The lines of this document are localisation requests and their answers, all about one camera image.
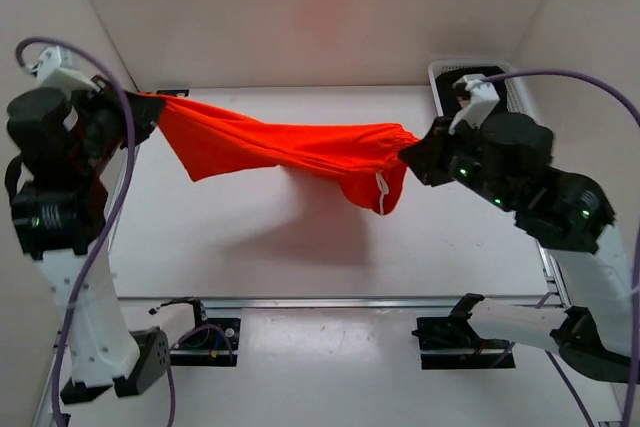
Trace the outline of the orange shorts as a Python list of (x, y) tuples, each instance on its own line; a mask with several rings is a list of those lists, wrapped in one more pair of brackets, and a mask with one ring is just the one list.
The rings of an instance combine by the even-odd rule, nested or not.
[(397, 123), (266, 123), (213, 105), (161, 95), (158, 127), (192, 181), (285, 167), (332, 181), (352, 204), (384, 216), (396, 207), (418, 138)]

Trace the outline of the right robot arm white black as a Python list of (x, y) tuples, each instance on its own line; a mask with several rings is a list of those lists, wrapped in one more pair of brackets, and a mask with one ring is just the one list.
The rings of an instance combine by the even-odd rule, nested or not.
[(504, 212), (561, 267), (572, 297), (556, 314), (464, 295), (449, 314), (460, 346), (510, 340), (559, 355), (598, 381), (639, 381), (639, 326), (632, 319), (631, 268), (615, 214), (591, 178), (552, 167), (552, 131), (519, 113), (472, 127), (438, 117), (398, 157), (423, 184), (458, 182)]

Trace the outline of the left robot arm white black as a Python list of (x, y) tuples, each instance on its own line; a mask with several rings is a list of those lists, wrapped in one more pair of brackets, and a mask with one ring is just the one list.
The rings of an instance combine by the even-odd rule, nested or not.
[(12, 223), (24, 254), (48, 281), (65, 332), (71, 374), (66, 405), (108, 390), (137, 396), (164, 376), (167, 336), (158, 326), (131, 331), (122, 314), (106, 254), (110, 201), (100, 176), (113, 154), (146, 140), (163, 104), (136, 94), (128, 124), (115, 87), (94, 77), (87, 88), (38, 87), (13, 99), (7, 131), (19, 154), (6, 169)]

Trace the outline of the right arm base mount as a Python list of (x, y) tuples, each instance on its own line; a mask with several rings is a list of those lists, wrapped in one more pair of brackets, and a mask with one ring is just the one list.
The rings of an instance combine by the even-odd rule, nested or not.
[(418, 317), (416, 337), (423, 371), (514, 369), (513, 346), (480, 337), (470, 326), (471, 309), (485, 297), (466, 294), (445, 317)]

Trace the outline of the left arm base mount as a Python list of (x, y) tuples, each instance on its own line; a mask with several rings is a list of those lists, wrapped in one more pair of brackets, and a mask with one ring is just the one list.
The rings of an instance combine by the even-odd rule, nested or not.
[(175, 340), (172, 366), (236, 367), (241, 319), (210, 317), (197, 297), (181, 297), (154, 306), (148, 313)]

